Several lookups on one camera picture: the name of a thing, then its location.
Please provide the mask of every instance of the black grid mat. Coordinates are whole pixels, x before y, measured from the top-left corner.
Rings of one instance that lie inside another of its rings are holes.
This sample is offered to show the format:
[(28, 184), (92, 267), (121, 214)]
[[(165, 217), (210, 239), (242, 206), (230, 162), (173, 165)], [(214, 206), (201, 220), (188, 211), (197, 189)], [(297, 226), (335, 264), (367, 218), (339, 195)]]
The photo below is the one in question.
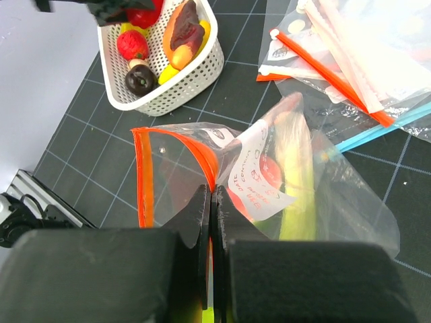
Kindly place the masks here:
[[(166, 116), (121, 112), (108, 102), (97, 56), (35, 175), (100, 227), (136, 227), (136, 164), (130, 129), (206, 121), (245, 130), (280, 99), (256, 83), (266, 0), (212, 0), (226, 66), (199, 96)], [(396, 259), (413, 306), (431, 322), (431, 144), (395, 131), (345, 156), (396, 216)]]

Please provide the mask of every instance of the white plastic basket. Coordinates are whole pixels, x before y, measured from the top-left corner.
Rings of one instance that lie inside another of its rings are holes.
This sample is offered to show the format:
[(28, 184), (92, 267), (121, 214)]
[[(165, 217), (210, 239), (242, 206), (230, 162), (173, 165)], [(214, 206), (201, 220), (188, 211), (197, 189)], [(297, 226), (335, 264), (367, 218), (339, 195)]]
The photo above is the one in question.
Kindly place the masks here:
[[(157, 24), (150, 28), (147, 38), (150, 48), (148, 63), (157, 76), (169, 64), (162, 44), (166, 25), (174, 9), (182, 2), (165, 0), (162, 15)], [(199, 19), (208, 21), (211, 26), (205, 48), (180, 73), (142, 98), (133, 95), (125, 86), (127, 61), (117, 50), (121, 25), (98, 28), (106, 93), (112, 106), (122, 111), (138, 110), (150, 116), (161, 116), (188, 102), (218, 78), (224, 66), (224, 56), (217, 39), (217, 20), (207, 0), (195, 2)]]

